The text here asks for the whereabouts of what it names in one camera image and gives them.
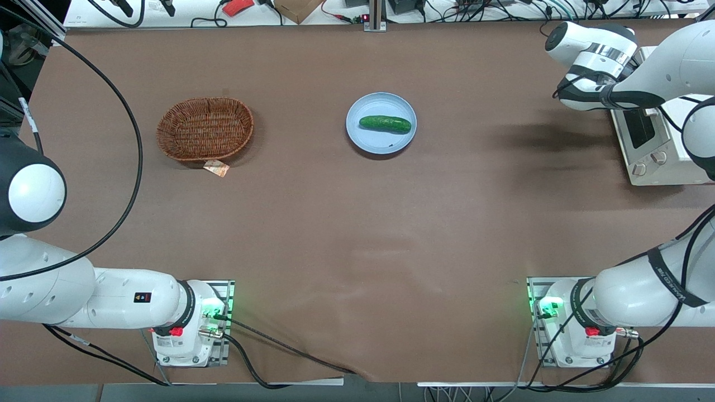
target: cardboard box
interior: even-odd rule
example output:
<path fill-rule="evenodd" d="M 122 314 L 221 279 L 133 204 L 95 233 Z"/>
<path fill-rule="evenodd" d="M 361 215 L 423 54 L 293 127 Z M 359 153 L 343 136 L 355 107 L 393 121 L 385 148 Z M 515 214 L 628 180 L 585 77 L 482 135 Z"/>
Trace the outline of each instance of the cardboard box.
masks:
<path fill-rule="evenodd" d="M 289 20 L 300 24 L 315 10 L 322 0 L 274 0 L 276 10 Z"/>

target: black strap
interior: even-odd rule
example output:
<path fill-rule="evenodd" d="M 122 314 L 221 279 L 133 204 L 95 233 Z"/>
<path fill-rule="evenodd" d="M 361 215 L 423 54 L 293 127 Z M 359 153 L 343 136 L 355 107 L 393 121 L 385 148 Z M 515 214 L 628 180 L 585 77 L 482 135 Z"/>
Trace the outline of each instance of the black strap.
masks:
<path fill-rule="evenodd" d="M 176 327 L 185 327 L 186 324 L 189 323 L 189 320 L 191 320 L 191 317 L 194 315 L 194 309 L 196 308 L 196 297 L 194 296 L 194 290 L 191 288 L 191 285 L 185 280 L 177 280 L 177 283 L 186 290 L 186 308 L 184 309 L 184 313 L 182 314 L 179 319 L 170 325 L 166 325 L 163 327 L 154 327 L 154 332 L 158 336 L 169 336 L 169 330 L 176 328 Z"/>
<path fill-rule="evenodd" d="M 606 325 L 605 323 L 597 323 L 592 320 L 591 317 L 586 314 L 583 306 L 581 305 L 581 289 L 593 280 L 594 277 L 581 278 L 576 281 L 576 284 L 571 288 L 571 309 L 573 310 L 573 317 L 576 321 L 581 324 L 582 327 L 594 327 L 598 328 L 599 335 L 607 336 L 616 331 L 616 327 Z"/>
<path fill-rule="evenodd" d="M 611 101 L 611 94 L 613 93 L 613 88 L 615 86 L 616 84 L 608 84 L 604 86 L 603 89 L 598 93 L 598 100 L 600 100 L 601 103 L 609 109 L 625 110 L 625 107 L 622 107 L 620 104 Z"/>
<path fill-rule="evenodd" d="M 708 304 L 708 302 L 695 296 L 681 286 L 680 282 L 668 269 L 668 265 L 666 265 L 666 262 L 663 260 L 663 255 L 657 247 L 648 250 L 648 261 L 663 286 L 668 288 L 678 301 L 690 307 L 700 307 L 701 305 Z"/>

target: white toaster oven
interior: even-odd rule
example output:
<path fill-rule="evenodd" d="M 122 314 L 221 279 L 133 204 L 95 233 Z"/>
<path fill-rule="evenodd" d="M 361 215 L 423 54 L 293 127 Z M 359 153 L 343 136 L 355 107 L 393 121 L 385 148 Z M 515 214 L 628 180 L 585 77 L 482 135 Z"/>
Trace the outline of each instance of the white toaster oven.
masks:
<path fill-rule="evenodd" d="M 634 58 L 642 63 L 653 49 L 654 46 L 642 47 Z M 709 98 L 689 96 L 698 100 Z M 690 101 L 673 99 L 662 107 L 682 127 L 695 106 Z M 696 185 L 710 181 L 685 152 L 681 133 L 657 109 L 611 110 L 611 117 L 632 185 Z"/>

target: cucumber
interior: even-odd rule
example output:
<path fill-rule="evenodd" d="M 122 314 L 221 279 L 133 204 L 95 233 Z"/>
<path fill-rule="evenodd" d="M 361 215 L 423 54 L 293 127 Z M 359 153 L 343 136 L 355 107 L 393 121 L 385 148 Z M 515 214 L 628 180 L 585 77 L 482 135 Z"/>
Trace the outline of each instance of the cucumber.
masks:
<path fill-rule="evenodd" d="M 391 116 L 365 116 L 360 119 L 363 128 L 375 131 L 388 131 L 396 134 L 407 134 L 412 129 L 412 124 L 402 117 Z"/>

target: brown table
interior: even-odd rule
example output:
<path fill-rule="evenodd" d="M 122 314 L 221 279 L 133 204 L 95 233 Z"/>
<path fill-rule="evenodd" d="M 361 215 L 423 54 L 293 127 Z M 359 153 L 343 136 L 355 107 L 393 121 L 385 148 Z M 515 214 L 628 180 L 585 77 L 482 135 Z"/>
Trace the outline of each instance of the brown table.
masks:
<path fill-rule="evenodd" d="M 654 45 L 686 22 L 627 24 Z M 513 381 L 531 323 L 526 277 L 595 275 L 668 240 L 715 195 L 630 186 L 606 113 L 551 99 L 566 69 L 543 51 L 538 25 L 71 32 L 126 96 L 146 151 L 136 207 L 92 262 L 235 279 L 238 318 L 371 381 Z M 404 97 L 419 117 L 413 143 L 386 160 L 358 154 L 345 134 L 350 105 L 376 91 Z M 256 119 L 226 177 L 157 149 L 154 128 L 173 104 L 221 95 Z M 33 236 L 83 250 L 132 188 L 129 120 L 57 48 L 31 107 L 69 186 L 61 217 Z M 0 327 L 3 384 L 139 380 L 37 324 Z M 77 333 L 152 369 L 138 331 Z M 712 382 L 712 334 L 671 329 L 628 381 Z M 270 381 L 337 375 L 245 344 Z M 543 372 L 549 383 L 573 374 Z M 225 368 L 169 374 L 249 380 L 236 354 Z"/>

